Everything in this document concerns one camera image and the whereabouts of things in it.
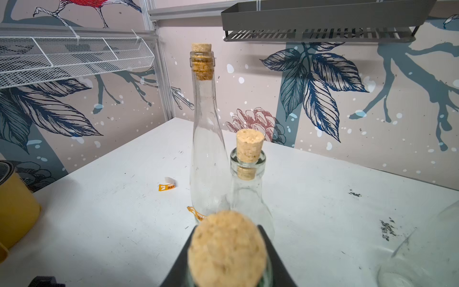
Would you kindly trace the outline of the yellow cap glass bottle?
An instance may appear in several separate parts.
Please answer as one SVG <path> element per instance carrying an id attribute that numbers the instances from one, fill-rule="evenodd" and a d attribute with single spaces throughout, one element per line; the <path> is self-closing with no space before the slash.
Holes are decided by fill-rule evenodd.
<path id="1" fill-rule="evenodd" d="M 384 262 L 379 287 L 459 285 L 459 203 L 455 202 L 411 233 Z"/>

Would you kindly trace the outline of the black hanging metal basket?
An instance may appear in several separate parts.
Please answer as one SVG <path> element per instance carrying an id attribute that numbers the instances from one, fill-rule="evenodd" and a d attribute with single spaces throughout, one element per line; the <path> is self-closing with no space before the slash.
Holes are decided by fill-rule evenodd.
<path id="1" fill-rule="evenodd" d="M 226 42 L 409 43 L 435 1 L 249 1 L 221 13 Z"/>

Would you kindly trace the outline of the small corked labelled bottle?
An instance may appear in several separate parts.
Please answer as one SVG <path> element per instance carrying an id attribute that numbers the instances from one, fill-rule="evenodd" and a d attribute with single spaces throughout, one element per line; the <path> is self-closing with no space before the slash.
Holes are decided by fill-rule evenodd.
<path id="1" fill-rule="evenodd" d="M 187 249 L 186 287 L 272 287 L 273 268 L 259 228 L 232 210 L 209 215 Z"/>

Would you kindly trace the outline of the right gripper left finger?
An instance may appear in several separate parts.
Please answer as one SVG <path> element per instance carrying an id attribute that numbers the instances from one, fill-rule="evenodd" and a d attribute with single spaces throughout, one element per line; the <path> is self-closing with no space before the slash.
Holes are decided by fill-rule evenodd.
<path id="1" fill-rule="evenodd" d="M 160 287 L 194 287 L 190 269 L 188 267 L 188 249 L 191 245 L 191 239 L 196 228 L 191 230 L 185 245 L 181 249 L 176 261 L 168 272 L 166 278 Z"/>

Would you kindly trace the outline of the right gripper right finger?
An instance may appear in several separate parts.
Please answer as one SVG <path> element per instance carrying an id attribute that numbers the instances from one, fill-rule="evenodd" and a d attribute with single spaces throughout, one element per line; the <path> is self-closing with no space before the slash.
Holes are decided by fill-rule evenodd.
<path id="1" fill-rule="evenodd" d="M 267 265 L 258 283 L 258 287 L 297 287 L 283 261 L 275 250 L 263 226 L 258 225 L 267 250 Z"/>

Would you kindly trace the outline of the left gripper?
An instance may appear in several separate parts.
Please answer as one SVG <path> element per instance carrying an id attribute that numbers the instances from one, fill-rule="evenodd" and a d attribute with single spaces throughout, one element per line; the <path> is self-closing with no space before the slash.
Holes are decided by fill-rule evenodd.
<path id="1" fill-rule="evenodd" d="M 28 287 L 66 287 L 66 285 L 58 283 L 54 276 L 36 276 Z"/>

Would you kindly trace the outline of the small corked glass bottle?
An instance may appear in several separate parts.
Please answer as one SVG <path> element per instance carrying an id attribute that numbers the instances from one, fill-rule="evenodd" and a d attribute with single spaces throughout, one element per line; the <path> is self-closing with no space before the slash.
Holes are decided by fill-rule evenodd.
<path id="1" fill-rule="evenodd" d="M 273 240 L 273 216 L 262 198 L 262 177 L 267 159 L 262 150 L 264 142 L 264 134 L 257 130 L 242 129 L 236 133 L 236 147 L 229 161 L 232 174 L 231 209 L 263 227 L 268 238 Z"/>

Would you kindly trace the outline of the tall corked glass bottle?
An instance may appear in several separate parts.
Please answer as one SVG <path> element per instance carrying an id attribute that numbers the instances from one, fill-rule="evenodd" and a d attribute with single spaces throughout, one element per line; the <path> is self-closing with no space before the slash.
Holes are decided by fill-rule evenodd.
<path id="1" fill-rule="evenodd" d="M 230 208 L 231 175 L 219 123 L 215 57 L 211 44 L 192 44 L 190 66 L 195 100 L 190 169 L 191 206 L 197 223 Z"/>

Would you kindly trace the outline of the torn orange label piece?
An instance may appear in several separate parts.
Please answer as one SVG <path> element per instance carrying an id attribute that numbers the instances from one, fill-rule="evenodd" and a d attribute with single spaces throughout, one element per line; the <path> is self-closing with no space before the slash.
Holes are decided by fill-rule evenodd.
<path id="1" fill-rule="evenodd" d="M 171 177 L 164 178 L 164 184 L 158 185 L 159 192 L 173 190 L 177 187 L 176 181 Z"/>

